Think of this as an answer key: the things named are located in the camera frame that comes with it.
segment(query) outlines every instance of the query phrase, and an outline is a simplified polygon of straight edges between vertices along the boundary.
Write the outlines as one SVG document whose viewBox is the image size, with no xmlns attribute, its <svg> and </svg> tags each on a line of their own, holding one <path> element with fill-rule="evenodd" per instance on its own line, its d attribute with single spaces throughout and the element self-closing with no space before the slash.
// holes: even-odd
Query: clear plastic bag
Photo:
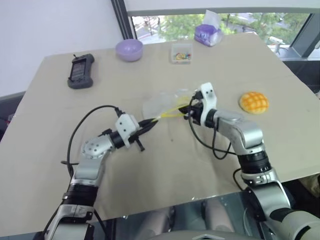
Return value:
<svg viewBox="0 0 320 240">
<path fill-rule="evenodd" d="M 145 101 L 142 107 L 144 119 L 181 117 L 179 108 L 189 105 L 193 92 L 179 89 L 176 92 L 162 92 L 158 96 Z"/>
</svg>

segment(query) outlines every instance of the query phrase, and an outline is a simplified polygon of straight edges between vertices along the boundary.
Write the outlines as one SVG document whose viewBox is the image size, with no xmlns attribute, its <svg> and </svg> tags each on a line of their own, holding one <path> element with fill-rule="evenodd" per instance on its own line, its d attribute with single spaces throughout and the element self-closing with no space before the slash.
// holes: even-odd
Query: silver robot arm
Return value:
<svg viewBox="0 0 320 240">
<path fill-rule="evenodd" d="M 105 170 L 105 162 L 115 149 L 137 142 L 144 150 L 139 136 L 154 125 L 152 120 L 140 123 L 134 116 L 121 114 L 115 123 L 116 131 L 108 129 L 104 134 L 86 141 L 82 156 L 71 178 L 68 190 L 63 194 L 62 203 L 40 240 L 91 240 L 94 226 L 87 221 L 95 213 L 94 203 Z"/>
<path fill-rule="evenodd" d="M 291 209 L 269 162 L 258 125 L 241 114 L 217 110 L 211 83 L 201 85 L 194 98 L 200 102 L 196 106 L 200 110 L 194 109 L 190 117 L 201 126 L 215 128 L 230 140 L 241 166 L 241 177 L 248 185 L 248 202 L 256 206 L 256 218 L 283 240 L 319 240 L 320 219 L 308 212 Z"/>
</svg>

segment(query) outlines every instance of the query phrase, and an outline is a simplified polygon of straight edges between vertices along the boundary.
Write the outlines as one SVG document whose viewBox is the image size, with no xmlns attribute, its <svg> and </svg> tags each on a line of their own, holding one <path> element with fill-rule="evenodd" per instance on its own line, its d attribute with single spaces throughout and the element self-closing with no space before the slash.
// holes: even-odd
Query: tree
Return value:
<svg viewBox="0 0 320 240">
<path fill-rule="evenodd" d="M 225 35 L 236 33 L 235 30 L 231 30 L 230 28 L 227 27 L 227 24 L 224 24 L 223 22 L 220 23 L 220 29 Z"/>
<path fill-rule="evenodd" d="M 272 29 L 272 36 L 282 39 L 285 44 L 291 44 L 298 35 L 309 14 L 307 13 L 286 13 L 283 16 L 286 28 L 276 26 Z"/>
<path fill-rule="evenodd" d="M 168 15 L 164 17 L 158 33 L 166 41 L 193 39 L 196 26 L 203 20 L 203 14 Z"/>
<path fill-rule="evenodd" d="M 238 18 L 238 13 L 234 13 L 233 15 L 231 14 L 232 13 L 219 13 L 221 21 L 225 23 L 226 27 L 228 27 L 229 24 L 241 25 L 241 26 L 247 25 L 246 21 Z"/>
<path fill-rule="evenodd" d="M 282 14 L 277 12 L 259 12 L 254 13 L 252 17 L 256 21 L 250 24 L 250 27 L 255 29 L 259 37 L 267 42 L 268 37 L 271 36 L 275 23 L 278 23 L 281 19 Z"/>
</svg>

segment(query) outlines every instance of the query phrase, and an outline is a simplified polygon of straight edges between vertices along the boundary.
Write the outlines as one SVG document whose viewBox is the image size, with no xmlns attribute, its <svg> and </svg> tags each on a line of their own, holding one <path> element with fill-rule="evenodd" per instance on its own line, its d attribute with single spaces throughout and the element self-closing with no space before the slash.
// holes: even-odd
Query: colorful item in box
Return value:
<svg viewBox="0 0 320 240">
<path fill-rule="evenodd" d="M 191 59 L 191 54 L 190 53 L 185 54 L 185 53 L 178 52 L 175 55 L 175 60 L 190 60 L 190 59 Z"/>
</svg>

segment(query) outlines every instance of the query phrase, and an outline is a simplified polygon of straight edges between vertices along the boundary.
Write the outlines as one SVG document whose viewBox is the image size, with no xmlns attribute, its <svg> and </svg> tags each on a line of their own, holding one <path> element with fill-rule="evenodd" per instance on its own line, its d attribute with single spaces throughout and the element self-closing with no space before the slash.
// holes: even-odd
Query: black joint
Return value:
<svg viewBox="0 0 320 240">
<path fill-rule="evenodd" d="M 61 219 L 61 222 L 71 224 L 84 224 L 85 222 L 90 221 L 92 219 L 93 214 L 93 212 L 88 211 L 84 217 L 66 216 Z"/>
<path fill-rule="evenodd" d="M 204 98 L 204 96 L 202 95 L 201 91 L 196 91 L 195 95 L 194 95 L 195 99 L 201 100 Z"/>
<path fill-rule="evenodd" d="M 306 232 L 308 232 L 311 229 L 310 226 L 305 226 L 304 228 L 302 228 L 298 234 L 295 236 L 294 240 L 301 240 L 301 238 L 305 235 Z"/>
<path fill-rule="evenodd" d="M 86 229 L 84 240 L 93 240 L 94 239 L 94 231 L 95 231 L 95 226 L 89 224 Z"/>
<path fill-rule="evenodd" d="M 98 187 L 72 184 L 63 194 L 62 204 L 84 205 L 93 207 L 97 198 Z"/>
<path fill-rule="evenodd" d="M 116 149 L 122 148 L 125 145 L 118 131 L 111 132 L 109 134 L 109 137 Z"/>
<path fill-rule="evenodd" d="M 270 218 L 282 223 L 282 221 L 285 219 L 287 215 L 297 211 L 299 210 L 293 210 L 288 207 L 279 208 L 270 213 Z"/>
<path fill-rule="evenodd" d="M 268 155 L 265 151 L 253 154 L 238 155 L 241 171 L 245 174 L 260 174 L 271 170 Z"/>
<path fill-rule="evenodd" d="M 197 119 L 193 119 L 192 122 L 196 125 L 199 125 L 200 126 L 200 121 L 198 121 Z"/>
<path fill-rule="evenodd" d="M 211 109 L 208 114 L 206 115 L 206 119 L 205 119 L 205 126 L 208 128 L 213 129 L 215 127 L 215 123 L 214 123 L 214 115 L 216 113 L 217 110 Z"/>
<path fill-rule="evenodd" d="M 122 114 L 125 114 L 124 111 L 121 111 L 118 107 L 116 107 L 115 109 L 115 113 L 116 115 L 118 116 L 118 118 L 122 115 Z"/>
<path fill-rule="evenodd" d="M 109 129 L 103 131 L 103 132 L 101 133 L 101 135 L 108 135 L 108 134 L 111 134 L 111 133 L 112 133 L 112 130 L 109 128 Z"/>
<path fill-rule="evenodd" d="M 140 148 L 140 151 L 143 152 L 145 149 L 145 147 L 142 145 L 142 143 L 140 142 L 139 138 L 137 138 L 136 140 L 136 143 L 138 144 L 139 148 Z"/>
</svg>

